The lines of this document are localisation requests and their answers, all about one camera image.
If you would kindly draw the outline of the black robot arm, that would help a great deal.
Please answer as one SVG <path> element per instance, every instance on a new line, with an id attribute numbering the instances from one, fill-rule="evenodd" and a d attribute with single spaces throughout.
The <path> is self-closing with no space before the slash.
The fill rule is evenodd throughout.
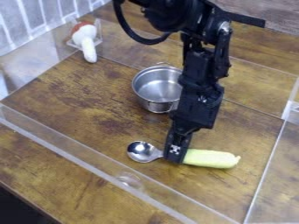
<path id="1" fill-rule="evenodd" d="M 144 38 L 131 29 L 121 5 L 140 6 L 152 27 L 163 33 Z M 192 133 L 213 126 L 224 95 L 219 79 L 228 76 L 229 38 L 232 29 L 227 12 L 208 0 L 112 0 L 117 22 L 125 34 L 144 45 L 156 45 L 172 33 L 181 34 L 181 94 L 172 112 L 163 157 L 181 163 L 187 156 Z"/>

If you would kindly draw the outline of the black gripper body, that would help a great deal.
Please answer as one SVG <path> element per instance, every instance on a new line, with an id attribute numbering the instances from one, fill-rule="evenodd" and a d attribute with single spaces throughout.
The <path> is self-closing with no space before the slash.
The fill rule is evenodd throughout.
<path id="1" fill-rule="evenodd" d="M 181 95 L 176 110 L 171 113 L 173 133 L 192 133 L 199 129 L 211 129 L 220 109 L 224 87 L 213 82 L 196 84 L 180 78 Z"/>

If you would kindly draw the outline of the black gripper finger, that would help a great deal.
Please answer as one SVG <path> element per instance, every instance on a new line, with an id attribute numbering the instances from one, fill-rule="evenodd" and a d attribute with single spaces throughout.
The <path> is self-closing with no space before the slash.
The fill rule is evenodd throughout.
<path id="1" fill-rule="evenodd" d="M 164 143 L 163 158 L 180 164 L 187 154 L 191 140 L 192 134 L 184 136 L 177 134 L 173 129 L 169 129 Z"/>

